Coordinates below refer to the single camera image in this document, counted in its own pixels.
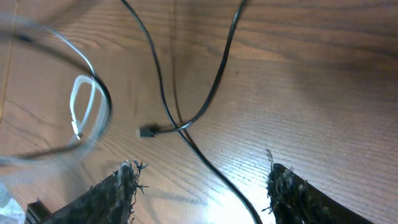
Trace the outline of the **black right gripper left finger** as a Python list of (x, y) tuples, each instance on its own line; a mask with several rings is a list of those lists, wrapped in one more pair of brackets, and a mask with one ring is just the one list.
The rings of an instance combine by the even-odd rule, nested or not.
[(38, 200), (27, 206), (25, 224), (128, 224), (134, 220), (133, 206), (142, 169), (137, 160), (126, 160), (119, 169), (87, 192), (62, 207), (50, 212)]

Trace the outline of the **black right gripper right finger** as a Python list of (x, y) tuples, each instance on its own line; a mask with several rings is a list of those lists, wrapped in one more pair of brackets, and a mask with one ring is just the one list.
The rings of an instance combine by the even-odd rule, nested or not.
[(272, 165), (267, 191), (267, 209), (274, 214), (276, 223), (372, 224), (282, 164)]

